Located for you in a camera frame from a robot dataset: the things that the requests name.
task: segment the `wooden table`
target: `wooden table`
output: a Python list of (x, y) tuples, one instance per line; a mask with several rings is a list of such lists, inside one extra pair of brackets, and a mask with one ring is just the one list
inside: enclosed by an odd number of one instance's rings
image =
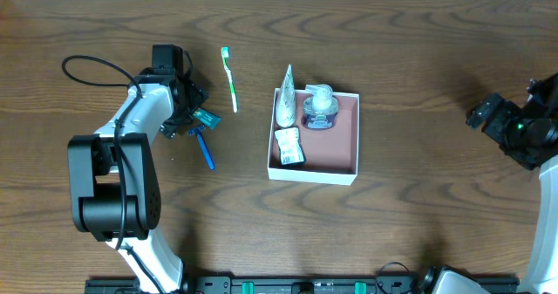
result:
[[(71, 222), (66, 145), (105, 124), (122, 88), (72, 82), (87, 54), (132, 74), (152, 44), (189, 50), (222, 117), (153, 143), (160, 227), (192, 270), (363, 275), (388, 261), (522, 276), (540, 202), (537, 172), (507, 158), (465, 112), (488, 92), (516, 103), (558, 65), (558, 0), (3, 0), (0, 4), (0, 291), (78, 293), (124, 260)], [(230, 46), (234, 114), (220, 48)], [(361, 97), (351, 187), (270, 181), (271, 100), (296, 85)], [(125, 81), (72, 63), (79, 77)]]

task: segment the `blue razor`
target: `blue razor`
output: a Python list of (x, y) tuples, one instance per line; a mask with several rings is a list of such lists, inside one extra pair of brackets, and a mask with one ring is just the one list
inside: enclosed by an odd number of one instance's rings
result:
[(193, 135), (198, 138), (198, 142), (200, 143), (201, 151), (203, 152), (203, 156), (206, 157), (206, 162), (208, 163), (209, 168), (212, 170), (215, 169), (215, 164), (213, 163), (213, 159), (211, 159), (211, 154), (209, 153), (208, 146), (206, 145), (206, 141), (204, 141), (203, 136), (201, 136), (201, 131), (206, 129), (205, 125), (199, 125), (198, 127), (194, 127), (188, 130), (188, 135)]

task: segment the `white box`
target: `white box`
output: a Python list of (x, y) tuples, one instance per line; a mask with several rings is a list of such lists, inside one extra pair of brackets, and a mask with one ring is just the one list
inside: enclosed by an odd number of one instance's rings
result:
[(302, 166), (282, 166), (274, 132), (280, 127), (275, 121), (279, 89), (275, 91), (269, 132), (268, 175), (270, 180), (308, 181), (325, 184), (351, 185), (358, 174), (358, 135), (360, 103), (358, 94), (334, 92), (339, 102), (335, 125), (319, 131), (304, 127), (303, 102), (309, 92), (296, 90), (296, 127), (306, 162)]

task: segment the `green clip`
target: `green clip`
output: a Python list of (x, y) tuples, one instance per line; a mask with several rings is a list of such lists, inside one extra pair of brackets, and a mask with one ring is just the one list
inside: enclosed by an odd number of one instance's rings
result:
[(242, 294), (254, 294), (254, 284), (252, 282), (243, 282)]
[(366, 294), (365, 282), (355, 282), (355, 294)]

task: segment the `green toothbrush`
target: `green toothbrush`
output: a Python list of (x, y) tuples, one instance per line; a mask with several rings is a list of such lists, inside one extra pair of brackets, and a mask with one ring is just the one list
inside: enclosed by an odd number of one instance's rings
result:
[(230, 71), (227, 65), (227, 58), (230, 57), (228, 46), (223, 46), (221, 48), (221, 57), (223, 58), (223, 66), (225, 66), (225, 72), (227, 72), (228, 84), (230, 85), (230, 96), (231, 98), (233, 98), (233, 111), (236, 113), (238, 111), (238, 106), (236, 106), (236, 92), (235, 85), (233, 84), (233, 73)]

